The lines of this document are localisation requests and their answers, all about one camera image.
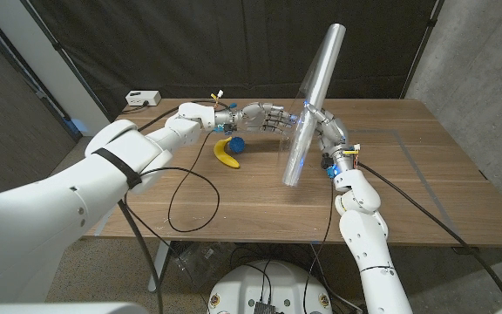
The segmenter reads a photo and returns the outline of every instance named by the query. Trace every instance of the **banana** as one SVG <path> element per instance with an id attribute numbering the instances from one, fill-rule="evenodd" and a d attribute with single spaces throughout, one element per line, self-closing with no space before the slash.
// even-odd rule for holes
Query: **banana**
<path id="1" fill-rule="evenodd" d="M 216 144 L 214 144 L 214 155 L 224 165 L 229 166 L 229 167 L 233 167 L 233 168 L 239 168 L 240 167 L 240 163 L 237 162 L 237 160 L 235 160 L 234 158 L 232 158 L 232 156 L 226 154 L 226 152 L 224 151 L 224 146 L 230 140 L 232 140 L 231 137 L 229 137 L 229 138 L 227 138 L 225 140 L 219 140 L 219 141 L 217 141 Z"/>

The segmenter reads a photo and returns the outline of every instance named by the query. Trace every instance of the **black backdrop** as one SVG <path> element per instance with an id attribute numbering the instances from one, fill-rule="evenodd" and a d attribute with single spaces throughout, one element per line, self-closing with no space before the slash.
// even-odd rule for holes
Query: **black backdrop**
<path id="1" fill-rule="evenodd" d="M 130 90 L 293 98 L 329 25 L 346 26 L 328 98 L 398 98 L 435 0 L 31 0 L 112 117 Z"/>

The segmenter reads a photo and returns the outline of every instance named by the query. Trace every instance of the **white box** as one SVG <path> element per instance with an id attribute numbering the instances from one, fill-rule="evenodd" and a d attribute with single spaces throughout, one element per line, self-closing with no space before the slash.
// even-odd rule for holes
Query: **white box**
<path id="1" fill-rule="evenodd" d="M 130 91 L 125 100 L 129 106 L 143 106 L 148 101 L 148 106 L 156 106 L 162 97 L 158 91 Z"/>

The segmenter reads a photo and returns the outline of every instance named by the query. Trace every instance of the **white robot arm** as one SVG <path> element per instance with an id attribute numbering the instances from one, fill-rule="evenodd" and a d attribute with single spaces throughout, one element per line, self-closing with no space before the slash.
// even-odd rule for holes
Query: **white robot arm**
<path id="1" fill-rule="evenodd" d="M 390 259 L 386 239 L 389 234 L 379 214 L 381 199 L 363 173 L 354 167 L 348 131 L 339 119 L 324 110 L 309 106 L 317 118 L 319 146 L 336 191 L 343 192 L 335 199 L 341 215 L 340 232 L 357 263 L 362 278 L 363 294 L 369 313 L 412 313 L 404 288 Z"/>
<path id="2" fill-rule="evenodd" d="M 226 120 L 225 117 L 236 117 Z M 289 126 L 282 107 L 253 103 L 238 112 L 186 103 L 165 127 L 147 136 L 131 121 L 116 121 L 98 133 L 85 158 L 45 180 L 0 193 L 0 303 L 43 302 L 65 248 L 94 226 L 132 190 L 143 193 L 167 167 L 173 153 L 214 126 L 269 131 Z"/>

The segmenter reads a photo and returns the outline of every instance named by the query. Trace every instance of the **black strap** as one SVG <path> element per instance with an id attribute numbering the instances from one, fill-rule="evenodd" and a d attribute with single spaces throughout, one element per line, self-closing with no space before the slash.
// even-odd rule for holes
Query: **black strap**
<path id="1" fill-rule="evenodd" d="M 118 156 L 110 152 L 105 148 L 100 148 L 93 154 L 100 155 L 104 159 L 110 161 L 113 166 L 115 166 L 119 171 L 121 171 L 127 177 L 127 185 L 129 189 L 134 188 L 137 184 L 141 183 L 140 175 L 137 174 L 129 165 L 122 161 Z"/>

